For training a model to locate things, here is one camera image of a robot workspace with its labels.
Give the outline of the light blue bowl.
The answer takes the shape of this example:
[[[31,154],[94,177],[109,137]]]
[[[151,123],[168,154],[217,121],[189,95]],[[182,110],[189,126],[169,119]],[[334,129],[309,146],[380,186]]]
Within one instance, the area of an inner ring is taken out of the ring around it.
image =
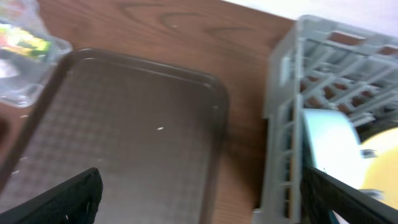
[[[335,110],[304,109],[303,124],[313,166],[360,189],[366,171],[365,159],[358,133],[347,115]]]

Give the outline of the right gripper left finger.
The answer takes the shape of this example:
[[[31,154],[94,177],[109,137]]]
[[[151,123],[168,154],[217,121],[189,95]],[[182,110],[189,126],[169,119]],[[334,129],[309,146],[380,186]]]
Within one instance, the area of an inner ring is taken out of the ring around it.
[[[103,181],[92,167],[1,214],[1,224],[93,224],[102,199]]]

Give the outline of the yellow round plate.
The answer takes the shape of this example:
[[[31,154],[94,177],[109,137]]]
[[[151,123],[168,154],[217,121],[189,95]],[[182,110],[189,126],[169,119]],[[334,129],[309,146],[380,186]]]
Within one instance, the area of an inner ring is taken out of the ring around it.
[[[380,191],[379,201],[397,209],[397,128],[371,135],[362,146],[372,149],[376,157],[365,160],[370,164],[361,189]]]

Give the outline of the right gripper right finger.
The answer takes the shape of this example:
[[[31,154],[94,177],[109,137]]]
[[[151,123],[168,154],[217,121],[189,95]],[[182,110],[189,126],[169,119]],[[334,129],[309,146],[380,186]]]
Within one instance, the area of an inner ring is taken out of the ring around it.
[[[397,223],[396,209],[314,167],[303,168],[300,191],[311,223],[337,223],[338,216],[355,224]]]

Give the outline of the green snack wrapper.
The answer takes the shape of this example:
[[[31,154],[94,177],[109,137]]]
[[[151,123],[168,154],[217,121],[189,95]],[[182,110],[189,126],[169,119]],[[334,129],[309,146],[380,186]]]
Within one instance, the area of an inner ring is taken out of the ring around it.
[[[50,52],[51,41],[11,24],[1,24],[1,50],[43,60]]]

